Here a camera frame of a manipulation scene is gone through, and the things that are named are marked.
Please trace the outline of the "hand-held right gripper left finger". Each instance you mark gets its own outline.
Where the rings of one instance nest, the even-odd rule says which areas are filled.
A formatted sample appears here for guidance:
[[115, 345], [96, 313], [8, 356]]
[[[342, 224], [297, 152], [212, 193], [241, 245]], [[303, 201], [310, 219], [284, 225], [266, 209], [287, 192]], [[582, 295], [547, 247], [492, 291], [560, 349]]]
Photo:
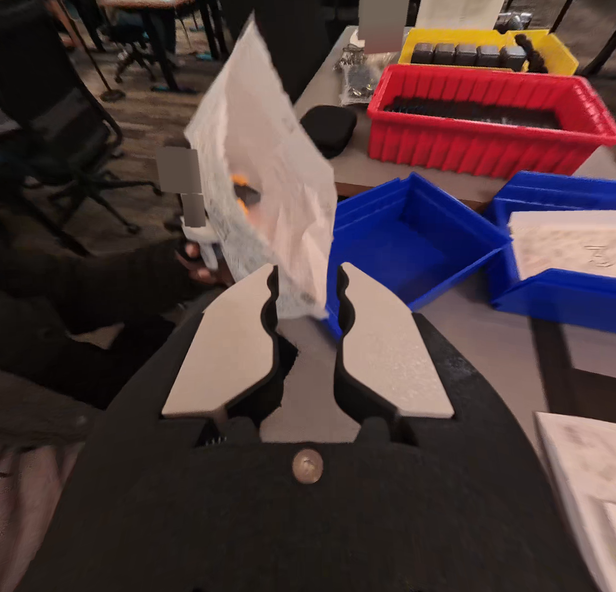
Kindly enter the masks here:
[[202, 314], [161, 410], [164, 419], [261, 424], [280, 405], [278, 267], [266, 264]]

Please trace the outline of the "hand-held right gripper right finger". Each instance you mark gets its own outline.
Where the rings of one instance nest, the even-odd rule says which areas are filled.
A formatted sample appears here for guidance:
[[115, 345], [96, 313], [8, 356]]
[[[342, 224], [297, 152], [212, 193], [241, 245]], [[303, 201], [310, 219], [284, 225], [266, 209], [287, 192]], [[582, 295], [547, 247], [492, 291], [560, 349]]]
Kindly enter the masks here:
[[351, 263], [338, 268], [335, 400], [352, 419], [451, 419], [455, 411], [410, 308]]

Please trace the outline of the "blue plastic bin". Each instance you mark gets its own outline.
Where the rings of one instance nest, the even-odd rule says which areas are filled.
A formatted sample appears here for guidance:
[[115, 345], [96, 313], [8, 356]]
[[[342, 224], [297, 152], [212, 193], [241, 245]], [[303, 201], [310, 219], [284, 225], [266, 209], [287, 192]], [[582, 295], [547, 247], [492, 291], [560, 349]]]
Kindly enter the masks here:
[[418, 311], [486, 265], [509, 243], [487, 219], [417, 173], [338, 202], [327, 273], [338, 324], [338, 267], [351, 263]]

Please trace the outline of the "large white paper bag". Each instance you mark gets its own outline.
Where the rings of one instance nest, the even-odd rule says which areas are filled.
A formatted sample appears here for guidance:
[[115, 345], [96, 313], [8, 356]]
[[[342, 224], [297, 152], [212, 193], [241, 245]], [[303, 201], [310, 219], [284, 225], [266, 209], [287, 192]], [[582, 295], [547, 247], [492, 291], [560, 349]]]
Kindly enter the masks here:
[[185, 137], [235, 281], [276, 265], [279, 318], [325, 319], [335, 175], [299, 123], [253, 14]]

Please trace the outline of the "person's left forearm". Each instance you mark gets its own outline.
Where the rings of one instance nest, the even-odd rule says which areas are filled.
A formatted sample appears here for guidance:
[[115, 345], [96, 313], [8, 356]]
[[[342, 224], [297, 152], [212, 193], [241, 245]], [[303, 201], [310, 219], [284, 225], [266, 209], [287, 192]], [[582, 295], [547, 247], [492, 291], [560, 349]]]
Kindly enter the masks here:
[[162, 314], [202, 292], [169, 239], [95, 257], [1, 247], [1, 292], [42, 302], [74, 334]]

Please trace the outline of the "grey desk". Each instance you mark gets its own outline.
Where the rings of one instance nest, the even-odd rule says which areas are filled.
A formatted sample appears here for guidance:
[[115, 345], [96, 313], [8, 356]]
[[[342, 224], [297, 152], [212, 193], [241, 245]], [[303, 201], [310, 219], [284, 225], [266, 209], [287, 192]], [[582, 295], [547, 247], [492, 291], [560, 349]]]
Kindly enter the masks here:
[[[535, 411], [556, 411], [546, 399], [529, 319], [495, 311], [487, 301], [483, 273], [475, 273], [420, 309], [435, 328], [495, 388], [536, 447]], [[261, 425], [264, 442], [350, 442], [358, 424], [336, 405], [336, 345], [314, 319], [282, 320], [279, 333], [298, 349], [281, 407]], [[615, 334], [563, 326], [573, 368], [603, 375], [597, 389], [576, 388], [571, 415], [615, 421]]]

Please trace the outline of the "person's left hand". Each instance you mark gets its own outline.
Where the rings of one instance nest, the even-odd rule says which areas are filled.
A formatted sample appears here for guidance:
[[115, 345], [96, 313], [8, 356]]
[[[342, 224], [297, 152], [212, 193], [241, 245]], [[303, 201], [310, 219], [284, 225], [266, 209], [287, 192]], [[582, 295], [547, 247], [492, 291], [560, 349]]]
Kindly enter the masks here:
[[176, 248], [175, 255], [182, 265], [189, 271], [190, 278], [203, 285], [229, 288], [235, 284], [224, 258], [218, 258], [215, 270], [206, 267], [198, 243], [181, 241]]

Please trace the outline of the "grey adjoining table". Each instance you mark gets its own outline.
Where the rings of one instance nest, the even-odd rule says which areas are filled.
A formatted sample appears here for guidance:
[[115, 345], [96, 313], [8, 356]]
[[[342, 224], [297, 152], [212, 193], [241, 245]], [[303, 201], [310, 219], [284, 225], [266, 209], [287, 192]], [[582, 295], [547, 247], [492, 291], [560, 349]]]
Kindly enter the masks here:
[[[336, 40], [327, 58], [295, 103], [297, 118], [301, 118], [314, 106], [339, 104], [341, 76], [335, 71], [335, 64], [355, 30], [356, 26], [347, 26]], [[352, 139], [343, 152], [330, 161], [340, 196], [355, 196], [390, 180], [405, 179], [410, 173], [416, 172], [473, 210], [482, 211], [507, 183], [507, 180], [499, 178], [443, 172], [371, 159], [367, 154], [371, 121], [365, 107], [355, 107], [354, 111], [357, 125]]]

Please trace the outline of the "black zip pouch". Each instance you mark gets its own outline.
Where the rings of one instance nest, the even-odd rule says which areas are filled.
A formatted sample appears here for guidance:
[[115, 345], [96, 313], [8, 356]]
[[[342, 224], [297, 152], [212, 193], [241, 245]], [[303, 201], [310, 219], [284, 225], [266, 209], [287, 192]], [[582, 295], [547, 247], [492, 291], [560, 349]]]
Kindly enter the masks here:
[[299, 123], [321, 155], [338, 157], [347, 147], [357, 125], [354, 111], [333, 105], [318, 105], [308, 110]]

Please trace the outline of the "blue bin holding paper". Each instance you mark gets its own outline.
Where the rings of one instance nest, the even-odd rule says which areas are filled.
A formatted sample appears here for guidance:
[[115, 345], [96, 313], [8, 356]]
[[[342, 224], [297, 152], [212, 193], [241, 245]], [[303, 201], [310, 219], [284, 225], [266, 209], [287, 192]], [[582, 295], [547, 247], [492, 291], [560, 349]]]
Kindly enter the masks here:
[[[483, 216], [506, 234], [518, 211], [615, 209], [615, 181], [561, 174], [518, 172], [494, 196]], [[615, 332], [615, 279], [568, 269], [542, 270], [520, 279], [511, 242], [487, 262], [494, 309], [560, 324]]]

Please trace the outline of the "person's black fleece jacket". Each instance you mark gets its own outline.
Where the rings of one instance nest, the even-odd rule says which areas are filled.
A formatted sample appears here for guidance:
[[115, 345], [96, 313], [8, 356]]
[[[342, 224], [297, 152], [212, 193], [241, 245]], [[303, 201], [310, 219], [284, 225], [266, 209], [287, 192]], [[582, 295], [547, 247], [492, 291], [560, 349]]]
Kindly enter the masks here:
[[77, 442], [175, 325], [128, 321], [107, 348], [74, 339], [45, 300], [1, 294], [1, 446]]

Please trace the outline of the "black office chair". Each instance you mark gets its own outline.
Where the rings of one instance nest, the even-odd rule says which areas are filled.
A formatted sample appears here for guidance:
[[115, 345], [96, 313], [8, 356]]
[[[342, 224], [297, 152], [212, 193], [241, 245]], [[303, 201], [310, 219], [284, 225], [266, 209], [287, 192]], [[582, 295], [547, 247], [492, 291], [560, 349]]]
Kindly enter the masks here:
[[151, 181], [124, 181], [108, 170], [123, 134], [81, 80], [44, 0], [1, 4], [1, 111], [17, 126], [1, 134], [2, 204], [82, 257], [89, 251], [64, 227], [85, 200], [140, 233], [102, 193], [139, 186], [162, 193]]

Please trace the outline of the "white printed sheet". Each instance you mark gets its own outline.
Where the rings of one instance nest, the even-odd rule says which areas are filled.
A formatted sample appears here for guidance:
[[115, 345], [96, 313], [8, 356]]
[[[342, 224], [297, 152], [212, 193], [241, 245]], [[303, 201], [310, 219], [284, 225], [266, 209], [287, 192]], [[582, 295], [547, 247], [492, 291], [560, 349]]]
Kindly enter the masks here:
[[549, 269], [615, 278], [615, 211], [515, 211], [508, 220], [520, 280]]

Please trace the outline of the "clear bag of metal parts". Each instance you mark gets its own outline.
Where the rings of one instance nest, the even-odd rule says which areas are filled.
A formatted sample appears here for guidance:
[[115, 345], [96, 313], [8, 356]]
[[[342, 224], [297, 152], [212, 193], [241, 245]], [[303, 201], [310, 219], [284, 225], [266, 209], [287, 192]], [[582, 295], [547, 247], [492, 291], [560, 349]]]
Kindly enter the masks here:
[[374, 95], [383, 71], [381, 54], [365, 54], [364, 48], [348, 44], [335, 64], [341, 77], [341, 106], [368, 104]]

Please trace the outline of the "red plastic bin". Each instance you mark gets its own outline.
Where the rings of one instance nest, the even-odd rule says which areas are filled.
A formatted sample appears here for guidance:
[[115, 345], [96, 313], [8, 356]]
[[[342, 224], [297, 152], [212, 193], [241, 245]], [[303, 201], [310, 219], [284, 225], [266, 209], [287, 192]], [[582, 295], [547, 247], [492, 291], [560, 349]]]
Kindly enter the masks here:
[[[561, 130], [385, 112], [395, 97], [552, 111]], [[509, 179], [520, 171], [572, 174], [600, 147], [615, 146], [615, 120], [576, 76], [396, 64], [368, 106], [368, 155], [381, 162]]]

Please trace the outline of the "white instruction booklet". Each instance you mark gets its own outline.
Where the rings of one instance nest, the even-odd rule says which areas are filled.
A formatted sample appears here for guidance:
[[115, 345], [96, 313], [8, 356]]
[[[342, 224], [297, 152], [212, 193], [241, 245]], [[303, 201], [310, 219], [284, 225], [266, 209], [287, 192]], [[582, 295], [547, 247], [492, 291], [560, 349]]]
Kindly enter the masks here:
[[615, 423], [548, 412], [535, 429], [569, 529], [601, 591], [615, 591]]

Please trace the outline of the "black floor stand pole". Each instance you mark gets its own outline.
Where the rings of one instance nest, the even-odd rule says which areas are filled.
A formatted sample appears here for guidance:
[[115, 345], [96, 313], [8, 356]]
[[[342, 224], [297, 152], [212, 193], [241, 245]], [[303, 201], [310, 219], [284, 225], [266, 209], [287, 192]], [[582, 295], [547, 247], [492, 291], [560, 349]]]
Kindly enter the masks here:
[[51, 7], [53, 9], [53, 12], [57, 14], [57, 11], [59, 11], [59, 20], [61, 21], [61, 23], [63, 24], [63, 26], [65, 27], [67, 33], [69, 34], [69, 36], [71, 37], [72, 42], [77, 42], [78, 46], [83, 50], [83, 52], [86, 54], [86, 56], [88, 57], [91, 65], [93, 66], [94, 70], [96, 71], [97, 75], [99, 76], [103, 86], [104, 86], [104, 91], [100, 94], [99, 98], [101, 101], [103, 101], [104, 103], [117, 103], [120, 102], [124, 99], [126, 99], [126, 94], [124, 91], [120, 90], [120, 89], [113, 89], [109, 82], [107, 81], [106, 77], [104, 76], [103, 72], [101, 71], [98, 63], [96, 62], [95, 58], [93, 57], [90, 49], [88, 48], [88, 46], [86, 45], [86, 42], [84, 41], [78, 27], [76, 26], [76, 23], [74, 22], [73, 18], [71, 17], [70, 13], [67, 10], [67, 7], [65, 5], [65, 3], [62, 0], [53, 0], [53, 2], [51, 3]]

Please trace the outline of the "pile of black parts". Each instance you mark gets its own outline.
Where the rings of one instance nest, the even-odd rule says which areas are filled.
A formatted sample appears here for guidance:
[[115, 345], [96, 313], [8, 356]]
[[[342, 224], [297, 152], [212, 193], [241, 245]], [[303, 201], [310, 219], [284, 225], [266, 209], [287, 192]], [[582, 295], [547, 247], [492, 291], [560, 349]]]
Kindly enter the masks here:
[[507, 126], [551, 130], [563, 128], [556, 114], [552, 111], [489, 105], [470, 101], [439, 101], [421, 97], [405, 98], [397, 96], [383, 107], [383, 111]]

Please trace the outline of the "person's pink shirt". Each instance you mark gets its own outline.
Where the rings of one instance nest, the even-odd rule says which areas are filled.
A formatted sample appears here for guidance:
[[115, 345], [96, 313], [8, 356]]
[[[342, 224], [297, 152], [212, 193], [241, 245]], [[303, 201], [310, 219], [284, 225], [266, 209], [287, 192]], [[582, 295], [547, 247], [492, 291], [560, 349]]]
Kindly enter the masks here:
[[39, 550], [83, 447], [1, 449], [1, 591], [14, 591]]

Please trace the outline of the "row of black cases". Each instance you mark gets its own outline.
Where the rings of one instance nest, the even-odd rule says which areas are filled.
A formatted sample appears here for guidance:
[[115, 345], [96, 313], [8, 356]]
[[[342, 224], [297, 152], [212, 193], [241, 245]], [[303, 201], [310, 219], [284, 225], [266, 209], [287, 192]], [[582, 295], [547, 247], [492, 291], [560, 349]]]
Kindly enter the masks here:
[[417, 43], [411, 64], [456, 65], [460, 67], [501, 68], [521, 72], [527, 63], [527, 53], [519, 45], [497, 47], [472, 43]]

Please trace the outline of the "yellow plastic bin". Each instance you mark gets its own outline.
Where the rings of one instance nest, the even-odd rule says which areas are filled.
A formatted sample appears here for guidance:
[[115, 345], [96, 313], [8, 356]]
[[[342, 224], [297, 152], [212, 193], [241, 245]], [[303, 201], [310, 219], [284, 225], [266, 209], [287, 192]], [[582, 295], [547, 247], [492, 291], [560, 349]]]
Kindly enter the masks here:
[[500, 34], [496, 30], [413, 27], [406, 36], [398, 62], [400, 64], [410, 64], [417, 43], [431, 43], [432, 45], [438, 43], [453, 45], [468, 43], [475, 44], [478, 47], [490, 45], [502, 48], [514, 45], [514, 37], [517, 34], [525, 34], [528, 37], [535, 51], [543, 57], [548, 73], [561, 76], [571, 76], [576, 73], [578, 60], [555, 33], [550, 33], [546, 29], [507, 31], [504, 34]]

